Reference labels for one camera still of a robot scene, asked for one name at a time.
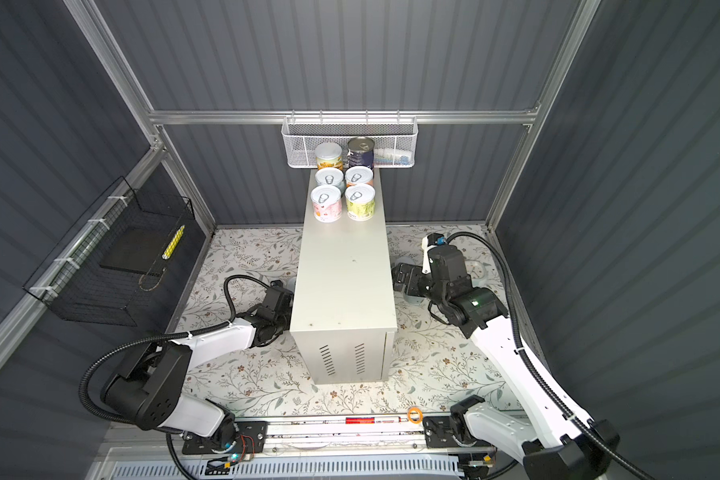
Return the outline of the green label can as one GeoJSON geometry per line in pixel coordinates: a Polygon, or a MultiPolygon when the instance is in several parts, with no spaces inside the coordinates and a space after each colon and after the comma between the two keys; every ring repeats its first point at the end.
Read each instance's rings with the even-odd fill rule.
{"type": "Polygon", "coordinates": [[[357,184],[346,189],[347,214],[351,220],[367,221],[375,213],[376,191],[368,184],[357,184]]]}

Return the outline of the pink label can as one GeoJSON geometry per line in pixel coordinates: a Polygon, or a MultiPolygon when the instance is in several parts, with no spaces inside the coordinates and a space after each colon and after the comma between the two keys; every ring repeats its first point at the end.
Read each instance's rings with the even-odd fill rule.
{"type": "Polygon", "coordinates": [[[332,223],[342,216],[342,193],[332,185],[318,185],[310,194],[315,218],[322,223],[332,223]]]}
{"type": "Polygon", "coordinates": [[[372,169],[365,166],[354,166],[350,167],[345,172],[345,184],[346,187],[352,187],[355,185],[370,185],[374,182],[374,172],[372,169]]]}

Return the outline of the light teal can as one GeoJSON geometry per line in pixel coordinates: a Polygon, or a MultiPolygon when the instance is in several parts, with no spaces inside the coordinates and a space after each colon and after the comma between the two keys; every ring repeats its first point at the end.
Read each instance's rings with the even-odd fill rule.
{"type": "Polygon", "coordinates": [[[344,172],[335,167],[318,169],[315,173],[315,180],[318,186],[334,186],[343,193],[346,189],[344,172]]]}

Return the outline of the dark blue tin can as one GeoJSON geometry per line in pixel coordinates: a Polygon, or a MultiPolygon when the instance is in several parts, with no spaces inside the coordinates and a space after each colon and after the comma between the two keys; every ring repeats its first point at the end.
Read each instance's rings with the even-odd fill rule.
{"type": "Polygon", "coordinates": [[[347,164],[350,168],[374,168],[375,141],[369,137],[353,137],[347,143],[347,164]]]}

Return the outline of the orange yellow fruit can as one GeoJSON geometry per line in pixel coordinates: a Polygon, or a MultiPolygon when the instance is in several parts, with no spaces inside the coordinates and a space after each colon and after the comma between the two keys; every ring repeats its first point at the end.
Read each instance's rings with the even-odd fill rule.
{"type": "Polygon", "coordinates": [[[343,149],[334,142],[324,142],[315,147],[316,165],[319,170],[326,168],[344,169],[343,149]]]}

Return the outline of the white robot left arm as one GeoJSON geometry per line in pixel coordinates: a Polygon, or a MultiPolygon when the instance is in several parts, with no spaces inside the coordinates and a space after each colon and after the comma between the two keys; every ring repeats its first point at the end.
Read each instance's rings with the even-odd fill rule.
{"type": "Polygon", "coordinates": [[[280,280],[265,283],[249,275],[233,275],[224,281],[223,293],[229,320],[120,350],[124,357],[100,394],[107,414],[142,430],[191,433],[211,440],[219,450],[237,442],[234,415],[210,400],[185,394],[185,376],[216,358],[273,343],[290,328],[294,292],[280,280]],[[263,300],[237,311],[228,289],[233,280],[263,286],[263,300]]]}

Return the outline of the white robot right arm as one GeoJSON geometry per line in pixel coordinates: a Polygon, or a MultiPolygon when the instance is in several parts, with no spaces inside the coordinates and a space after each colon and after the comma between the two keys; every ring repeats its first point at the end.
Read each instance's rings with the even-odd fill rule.
{"type": "Polygon", "coordinates": [[[620,437],[595,421],[560,387],[521,334],[508,307],[488,288],[476,287],[461,251],[445,238],[422,242],[419,265],[400,263],[393,287],[427,299],[446,324],[457,327],[496,367],[527,418],[517,420],[472,395],[450,409],[449,430],[463,446],[487,442],[520,463],[531,479],[602,479],[620,437]]]}

